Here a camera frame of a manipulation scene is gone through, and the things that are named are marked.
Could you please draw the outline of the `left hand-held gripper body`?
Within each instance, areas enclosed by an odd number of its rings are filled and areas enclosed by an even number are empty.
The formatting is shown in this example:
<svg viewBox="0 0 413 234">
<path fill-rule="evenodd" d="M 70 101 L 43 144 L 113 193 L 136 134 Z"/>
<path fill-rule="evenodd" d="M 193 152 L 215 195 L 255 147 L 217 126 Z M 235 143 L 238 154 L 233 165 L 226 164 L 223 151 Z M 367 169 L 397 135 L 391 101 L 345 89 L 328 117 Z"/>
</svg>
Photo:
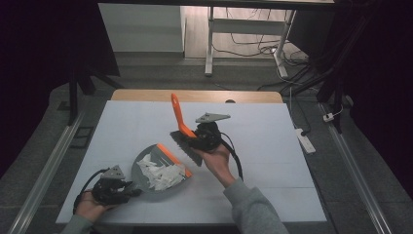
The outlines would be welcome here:
<svg viewBox="0 0 413 234">
<path fill-rule="evenodd" d="M 94 185 L 94 199 L 103 206 L 125 204 L 131 197 L 124 194 L 126 177 L 119 165 L 107 169 Z"/>
</svg>

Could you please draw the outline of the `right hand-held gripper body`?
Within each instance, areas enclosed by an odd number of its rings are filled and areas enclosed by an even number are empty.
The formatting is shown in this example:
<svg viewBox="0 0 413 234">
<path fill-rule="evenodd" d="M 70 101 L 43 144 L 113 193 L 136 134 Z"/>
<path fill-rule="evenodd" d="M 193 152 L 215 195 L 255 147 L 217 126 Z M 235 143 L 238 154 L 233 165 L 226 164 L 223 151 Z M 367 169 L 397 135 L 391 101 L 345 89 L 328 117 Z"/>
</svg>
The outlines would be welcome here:
<svg viewBox="0 0 413 234">
<path fill-rule="evenodd" d="M 203 140 L 203 151 L 215 149 L 221 142 L 220 131 L 216 124 L 217 121 L 229 119 L 229 114 L 205 113 L 196 120 L 198 124 L 196 131 L 201 131 L 205 135 Z"/>
</svg>

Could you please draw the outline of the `grey dustpan with orange edge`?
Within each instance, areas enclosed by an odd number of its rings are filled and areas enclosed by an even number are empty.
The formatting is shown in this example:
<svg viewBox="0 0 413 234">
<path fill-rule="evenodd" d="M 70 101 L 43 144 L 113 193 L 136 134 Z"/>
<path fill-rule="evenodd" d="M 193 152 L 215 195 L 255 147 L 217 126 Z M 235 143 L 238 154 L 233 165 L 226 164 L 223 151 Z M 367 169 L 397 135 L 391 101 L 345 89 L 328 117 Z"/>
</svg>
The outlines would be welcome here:
<svg viewBox="0 0 413 234">
<path fill-rule="evenodd" d="M 181 163 L 163 144 L 157 143 L 157 144 L 150 145 L 144 150 L 142 150 L 135 158 L 132 168 L 131 168 L 131 179 L 133 181 L 133 184 L 132 184 L 133 189 L 141 189 L 142 192 L 145 192 L 145 193 L 161 193 L 161 192 L 171 190 L 170 188 L 164 191 L 153 191 L 153 190 L 150 190 L 144 184 L 143 175 L 140 169 L 138 168 L 136 162 L 141 160 L 146 154 L 152 154 L 155 157 L 156 161 L 159 161 L 161 158 L 163 158 L 169 164 L 176 164 L 176 165 L 184 166 L 186 169 L 186 178 L 182 182 L 184 182 L 186 179 L 192 176 L 191 171 L 183 163 Z"/>
</svg>

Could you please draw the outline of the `orange brush with grey bristles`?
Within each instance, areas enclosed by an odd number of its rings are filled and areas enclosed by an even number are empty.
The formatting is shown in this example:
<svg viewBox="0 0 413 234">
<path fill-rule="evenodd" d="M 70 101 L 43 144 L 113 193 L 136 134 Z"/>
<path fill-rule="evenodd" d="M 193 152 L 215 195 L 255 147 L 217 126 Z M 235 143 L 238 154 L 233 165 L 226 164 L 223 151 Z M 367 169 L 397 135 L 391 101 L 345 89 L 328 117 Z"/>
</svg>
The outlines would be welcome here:
<svg viewBox="0 0 413 234">
<path fill-rule="evenodd" d="M 171 132 L 169 135 L 180 147 L 180 149 L 193 160 L 193 162 L 200 167 L 203 163 L 203 159 L 200 155 L 195 153 L 189 146 L 189 141 L 196 139 L 195 133 L 190 130 L 184 123 L 180 103 L 176 94 L 170 95 L 171 105 L 174 112 L 174 116 L 177 122 L 178 130 Z"/>
</svg>

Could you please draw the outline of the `pile of white paper scraps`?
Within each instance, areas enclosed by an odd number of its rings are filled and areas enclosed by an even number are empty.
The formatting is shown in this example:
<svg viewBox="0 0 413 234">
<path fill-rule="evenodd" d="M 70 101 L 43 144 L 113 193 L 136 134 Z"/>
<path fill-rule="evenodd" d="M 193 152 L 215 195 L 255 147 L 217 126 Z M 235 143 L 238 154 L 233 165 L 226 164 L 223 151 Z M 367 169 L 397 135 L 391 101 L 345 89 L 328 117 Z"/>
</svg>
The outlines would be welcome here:
<svg viewBox="0 0 413 234">
<path fill-rule="evenodd" d="M 184 166 L 169 164 L 163 158 L 156 161 L 152 154 L 146 154 L 136 164 L 143 175 L 144 184 L 153 191 L 170 189 L 186 178 Z"/>
</svg>

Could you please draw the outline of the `person's left hand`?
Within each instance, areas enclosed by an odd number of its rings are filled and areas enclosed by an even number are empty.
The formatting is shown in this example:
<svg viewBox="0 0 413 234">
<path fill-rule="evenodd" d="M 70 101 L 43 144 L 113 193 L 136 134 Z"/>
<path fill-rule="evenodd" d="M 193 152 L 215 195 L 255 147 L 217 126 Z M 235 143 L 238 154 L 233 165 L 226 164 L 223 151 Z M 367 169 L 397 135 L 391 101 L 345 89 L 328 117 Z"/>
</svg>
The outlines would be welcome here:
<svg viewBox="0 0 413 234">
<path fill-rule="evenodd" d="M 96 222 L 107 211 L 113 209 L 113 206 L 103 206 L 95 199 L 91 191 L 86 191 L 81 195 L 81 200 L 75 211 L 75 215 L 83 217 L 90 222 Z"/>
</svg>

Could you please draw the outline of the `person's right hand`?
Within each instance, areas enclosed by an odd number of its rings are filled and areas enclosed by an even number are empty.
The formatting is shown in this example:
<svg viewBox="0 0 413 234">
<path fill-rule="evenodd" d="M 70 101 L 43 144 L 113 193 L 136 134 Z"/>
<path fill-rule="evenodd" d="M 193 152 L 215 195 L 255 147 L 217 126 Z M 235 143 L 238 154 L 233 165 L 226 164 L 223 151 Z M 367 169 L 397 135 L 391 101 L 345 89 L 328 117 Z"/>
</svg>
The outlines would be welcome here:
<svg viewBox="0 0 413 234">
<path fill-rule="evenodd" d="M 224 145 L 220 144 L 216 149 L 209 152 L 199 149 L 195 149 L 195 152 L 202 157 L 206 167 L 225 188 L 235 182 L 236 179 L 229 169 L 230 152 Z"/>
</svg>

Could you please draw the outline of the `black floor plate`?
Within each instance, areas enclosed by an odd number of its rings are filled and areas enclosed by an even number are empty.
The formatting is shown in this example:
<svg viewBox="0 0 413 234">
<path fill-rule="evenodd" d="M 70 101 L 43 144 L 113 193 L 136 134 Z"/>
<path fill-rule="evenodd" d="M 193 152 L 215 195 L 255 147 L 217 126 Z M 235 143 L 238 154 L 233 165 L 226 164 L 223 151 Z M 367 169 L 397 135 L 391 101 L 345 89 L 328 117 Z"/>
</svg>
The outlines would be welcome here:
<svg viewBox="0 0 413 234">
<path fill-rule="evenodd" d="M 93 137 L 94 127 L 79 127 L 72 138 L 70 148 L 86 149 Z"/>
</svg>

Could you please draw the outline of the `white board table cover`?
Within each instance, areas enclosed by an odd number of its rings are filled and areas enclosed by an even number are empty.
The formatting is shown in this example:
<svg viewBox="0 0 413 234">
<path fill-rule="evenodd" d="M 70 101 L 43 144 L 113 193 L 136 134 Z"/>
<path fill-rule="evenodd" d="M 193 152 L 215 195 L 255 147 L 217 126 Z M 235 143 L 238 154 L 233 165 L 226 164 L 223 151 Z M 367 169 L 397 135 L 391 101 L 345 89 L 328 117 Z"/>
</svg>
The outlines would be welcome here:
<svg viewBox="0 0 413 234">
<path fill-rule="evenodd" d="M 232 164 L 244 183 L 258 187 L 284 222 L 323 221 L 319 195 L 284 104 L 184 102 L 185 124 L 194 128 L 205 113 L 225 115 L 218 128 L 235 145 L 241 162 Z M 204 166 L 197 166 L 171 138 L 177 123 L 170 102 L 116 101 L 106 103 L 57 222 L 72 216 L 73 202 L 96 171 L 118 165 L 131 173 L 137 155 L 163 144 L 192 175 L 162 193 L 143 193 L 106 213 L 102 222 L 126 225 L 229 224 L 231 205 L 223 187 Z"/>
</svg>

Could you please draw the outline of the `wooden table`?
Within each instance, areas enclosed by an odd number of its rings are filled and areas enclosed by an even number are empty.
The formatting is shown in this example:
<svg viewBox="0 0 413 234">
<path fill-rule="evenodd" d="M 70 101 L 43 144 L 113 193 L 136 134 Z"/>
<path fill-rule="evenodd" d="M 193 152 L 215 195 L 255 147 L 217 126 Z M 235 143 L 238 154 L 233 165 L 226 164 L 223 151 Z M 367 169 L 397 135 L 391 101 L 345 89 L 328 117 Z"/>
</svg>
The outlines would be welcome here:
<svg viewBox="0 0 413 234">
<path fill-rule="evenodd" d="M 191 91 L 191 90 L 116 90 L 111 100 L 129 101 L 170 101 L 176 94 L 182 102 L 218 102 L 233 100 L 235 103 L 282 103 L 277 92 L 256 91 Z"/>
</svg>

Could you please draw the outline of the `white power strip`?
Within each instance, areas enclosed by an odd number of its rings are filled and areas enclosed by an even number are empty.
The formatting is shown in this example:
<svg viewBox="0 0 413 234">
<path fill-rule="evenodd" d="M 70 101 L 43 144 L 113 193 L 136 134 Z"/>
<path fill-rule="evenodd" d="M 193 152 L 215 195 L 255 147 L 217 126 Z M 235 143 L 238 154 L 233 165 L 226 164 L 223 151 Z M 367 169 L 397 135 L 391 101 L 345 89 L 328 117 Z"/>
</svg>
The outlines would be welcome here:
<svg viewBox="0 0 413 234">
<path fill-rule="evenodd" d="M 308 137 L 303 136 L 304 131 L 302 129 L 296 129 L 295 133 L 297 135 L 297 138 L 298 138 L 301 146 L 303 147 L 304 151 L 307 154 L 312 154 L 312 153 L 316 152 L 316 149 L 314 148 L 314 146 L 312 145 L 312 143 L 310 142 Z"/>
</svg>

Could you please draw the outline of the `black tripod stand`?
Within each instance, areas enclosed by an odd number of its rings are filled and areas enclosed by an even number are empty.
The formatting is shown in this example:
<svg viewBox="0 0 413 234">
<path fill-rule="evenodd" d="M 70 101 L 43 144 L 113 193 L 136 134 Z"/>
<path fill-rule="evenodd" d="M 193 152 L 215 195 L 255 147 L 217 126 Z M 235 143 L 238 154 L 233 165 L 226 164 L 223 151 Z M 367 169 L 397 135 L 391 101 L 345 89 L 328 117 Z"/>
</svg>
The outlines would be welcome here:
<svg viewBox="0 0 413 234">
<path fill-rule="evenodd" d="M 72 126 L 78 116 L 78 91 L 77 88 L 80 87 L 83 94 L 90 96 L 95 92 L 94 82 L 92 81 L 92 76 L 96 77 L 98 80 L 109 85 L 114 89 L 124 89 L 124 86 L 116 82 L 108 75 L 98 71 L 96 68 L 85 65 L 74 66 L 69 76 L 69 121 L 68 126 Z"/>
</svg>

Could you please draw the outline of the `white cabinet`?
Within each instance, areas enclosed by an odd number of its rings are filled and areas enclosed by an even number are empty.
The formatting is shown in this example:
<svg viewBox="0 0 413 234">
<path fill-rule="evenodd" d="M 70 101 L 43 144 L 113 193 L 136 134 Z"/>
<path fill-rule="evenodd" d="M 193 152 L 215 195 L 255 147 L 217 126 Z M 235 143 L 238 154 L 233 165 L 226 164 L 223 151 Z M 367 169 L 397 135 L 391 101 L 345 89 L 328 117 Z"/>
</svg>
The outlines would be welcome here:
<svg viewBox="0 0 413 234">
<path fill-rule="evenodd" d="M 98 7 L 115 52 L 184 52 L 182 7 L 109 3 Z"/>
</svg>

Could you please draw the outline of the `black metal stand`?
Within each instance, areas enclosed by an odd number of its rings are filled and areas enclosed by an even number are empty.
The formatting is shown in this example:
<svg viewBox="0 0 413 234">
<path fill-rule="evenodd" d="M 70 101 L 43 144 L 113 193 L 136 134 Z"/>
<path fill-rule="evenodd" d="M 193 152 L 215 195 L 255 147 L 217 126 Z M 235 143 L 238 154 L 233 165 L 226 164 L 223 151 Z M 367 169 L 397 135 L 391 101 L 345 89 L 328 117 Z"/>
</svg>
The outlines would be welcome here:
<svg viewBox="0 0 413 234">
<path fill-rule="evenodd" d="M 357 41 L 371 19 L 367 10 L 352 10 L 346 14 L 335 13 L 328 33 L 330 47 L 317 58 L 311 58 L 310 67 L 316 74 L 309 81 L 292 91 L 295 97 L 315 85 L 321 83 L 316 98 L 318 102 L 327 102 L 334 97 L 332 125 L 341 134 L 342 97 L 344 94 L 344 78 L 346 66 L 350 63 L 350 55 L 355 52 Z"/>
</svg>

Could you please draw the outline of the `black curtain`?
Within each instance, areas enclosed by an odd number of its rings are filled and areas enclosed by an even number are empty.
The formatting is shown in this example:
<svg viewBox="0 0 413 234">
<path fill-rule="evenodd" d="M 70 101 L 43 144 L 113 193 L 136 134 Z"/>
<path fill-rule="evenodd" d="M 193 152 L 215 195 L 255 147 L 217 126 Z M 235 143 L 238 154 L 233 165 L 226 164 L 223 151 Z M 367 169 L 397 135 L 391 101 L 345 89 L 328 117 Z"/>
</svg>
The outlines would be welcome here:
<svg viewBox="0 0 413 234">
<path fill-rule="evenodd" d="M 413 0 L 373 0 L 346 62 L 351 116 L 413 199 Z"/>
<path fill-rule="evenodd" d="M 120 74 L 101 0 L 0 0 L 0 177 L 34 133 L 56 87 Z"/>
</svg>

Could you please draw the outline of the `aluminium rail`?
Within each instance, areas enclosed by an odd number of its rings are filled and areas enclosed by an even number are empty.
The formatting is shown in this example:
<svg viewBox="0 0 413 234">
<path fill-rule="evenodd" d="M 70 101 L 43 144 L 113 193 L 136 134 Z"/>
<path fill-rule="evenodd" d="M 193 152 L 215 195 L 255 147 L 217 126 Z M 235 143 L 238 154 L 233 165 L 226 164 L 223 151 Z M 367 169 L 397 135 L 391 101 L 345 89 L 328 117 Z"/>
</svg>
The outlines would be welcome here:
<svg viewBox="0 0 413 234">
<path fill-rule="evenodd" d="M 82 109 L 71 121 L 70 125 L 63 129 L 53 151 L 49 155 L 45 166 L 37 177 L 7 234 L 25 234 L 27 231 L 84 116 L 85 110 Z"/>
<path fill-rule="evenodd" d="M 394 234 L 392 228 L 387 221 L 387 218 L 381 209 L 379 202 L 377 201 L 374 193 L 370 189 L 362 171 L 360 170 L 358 163 L 354 157 L 354 154 L 347 144 L 343 134 L 340 134 L 332 122 L 324 122 L 327 126 L 330 134 L 338 148 L 343 162 L 349 172 L 352 181 L 357 189 L 357 193 L 364 204 L 372 224 L 374 225 L 378 234 Z"/>
</svg>

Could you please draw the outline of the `white desk frame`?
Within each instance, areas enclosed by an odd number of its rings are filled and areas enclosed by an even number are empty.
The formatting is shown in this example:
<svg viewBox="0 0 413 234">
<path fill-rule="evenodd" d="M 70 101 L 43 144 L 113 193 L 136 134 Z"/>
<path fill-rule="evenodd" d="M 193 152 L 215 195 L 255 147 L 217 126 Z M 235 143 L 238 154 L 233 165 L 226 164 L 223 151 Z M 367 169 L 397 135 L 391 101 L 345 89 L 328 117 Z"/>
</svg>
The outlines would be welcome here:
<svg viewBox="0 0 413 234">
<path fill-rule="evenodd" d="M 216 18 L 214 16 L 214 7 L 208 8 L 207 15 L 207 47 L 206 47 L 206 65 L 205 76 L 210 77 L 213 69 L 213 35 L 215 33 L 228 34 L 256 34 L 256 35 L 273 35 L 279 36 L 280 42 L 270 53 L 276 63 L 276 68 L 281 78 L 287 78 L 288 74 L 282 61 L 283 46 L 286 42 L 288 32 L 292 25 L 295 12 L 293 10 L 285 11 L 285 19 L 282 21 L 261 20 L 261 19 L 231 19 L 227 17 Z"/>
</svg>

